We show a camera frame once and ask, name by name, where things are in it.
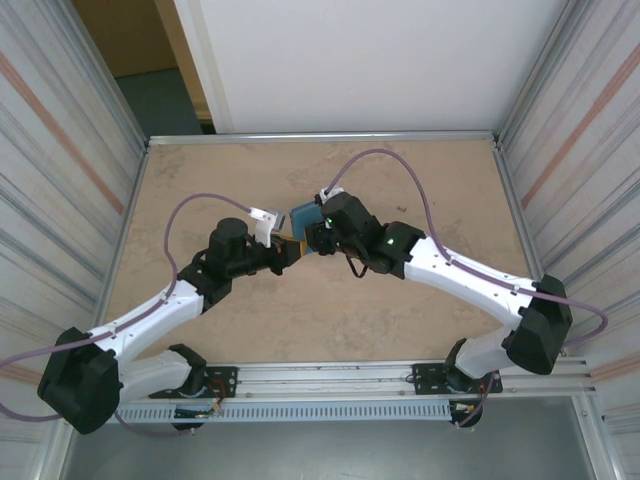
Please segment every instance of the doorway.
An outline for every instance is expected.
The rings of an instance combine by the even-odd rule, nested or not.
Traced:
[[[146,137],[215,128],[173,0],[73,0]]]

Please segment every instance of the black cable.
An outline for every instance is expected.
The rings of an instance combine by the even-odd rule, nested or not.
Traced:
[[[207,250],[209,250],[208,248],[205,248],[204,250],[200,250],[198,253],[196,253],[193,256],[193,259],[191,260],[191,263],[193,265],[197,265],[198,262],[200,261],[200,259],[204,256],[205,253],[207,253]]]
[[[351,272],[353,272],[353,275],[356,278],[364,277],[364,275],[367,273],[367,270],[369,270],[369,267],[365,265],[362,271],[358,273],[358,271],[356,270],[356,266],[353,264],[353,261],[351,260],[351,257],[348,255],[345,255],[345,257],[347,257],[347,263],[349,264],[349,267],[351,267]]]

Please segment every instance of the gray floor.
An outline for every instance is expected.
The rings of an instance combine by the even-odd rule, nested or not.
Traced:
[[[177,68],[120,77],[116,82],[147,137],[202,134]]]
[[[474,432],[446,422],[205,425],[150,439],[109,425],[76,436],[62,478],[594,478],[570,399],[492,399]]]

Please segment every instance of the metal plate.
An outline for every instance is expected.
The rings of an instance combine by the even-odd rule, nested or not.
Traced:
[[[207,422],[321,422],[355,420],[451,420],[449,401],[413,399],[410,401],[343,402],[223,402],[219,410],[211,403],[133,404],[118,413],[127,423],[207,423]],[[193,418],[176,416],[193,411]],[[115,423],[111,418],[108,423]]]
[[[491,376],[493,373],[487,373],[482,380],[475,382],[471,387],[471,390],[465,392],[466,394],[481,394],[480,384],[489,385]],[[407,381],[413,383],[416,395],[446,395],[448,393],[455,393],[447,388],[440,378],[444,378],[444,363],[417,363],[411,366],[411,376],[407,378]],[[491,385],[491,392],[489,393],[502,393],[502,375],[499,373],[493,377],[493,384]]]
[[[163,390],[161,392],[152,393],[149,398],[153,399],[214,399],[214,398],[233,398],[236,396],[238,367],[219,367],[216,365],[208,365],[205,370],[207,380],[205,383],[210,384],[204,386],[195,395],[187,395],[176,390]]]
[[[412,365],[419,363],[442,361],[238,364],[235,395],[236,399],[247,402],[411,398],[415,396],[414,387],[406,379],[412,373]],[[535,375],[519,367],[505,368],[500,374],[504,388],[501,397],[595,395],[589,369],[582,358],[559,358],[551,375]],[[475,398],[477,394],[437,395],[438,399],[464,397]]]
[[[427,140],[493,140],[488,130],[422,131],[422,132],[327,132],[327,133],[258,133],[218,135],[152,136],[149,145],[214,145],[288,142],[372,142]]]
[[[75,436],[61,479],[595,480],[573,412],[570,398],[503,394],[459,431],[445,421],[214,422],[158,439],[108,424]]]

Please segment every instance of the corrugated metal wall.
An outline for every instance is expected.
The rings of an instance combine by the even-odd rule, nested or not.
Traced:
[[[67,2],[0,3],[0,352],[93,325],[144,139]],[[42,414],[46,358],[0,370],[2,401]],[[31,475],[50,426],[0,416],[0,478]]]
[[[589,2],[557,53],[504,150],[544,269],[611,316],[577,353],[640,478],[640,2]],[[598,322],[574,318],[574,334]]]

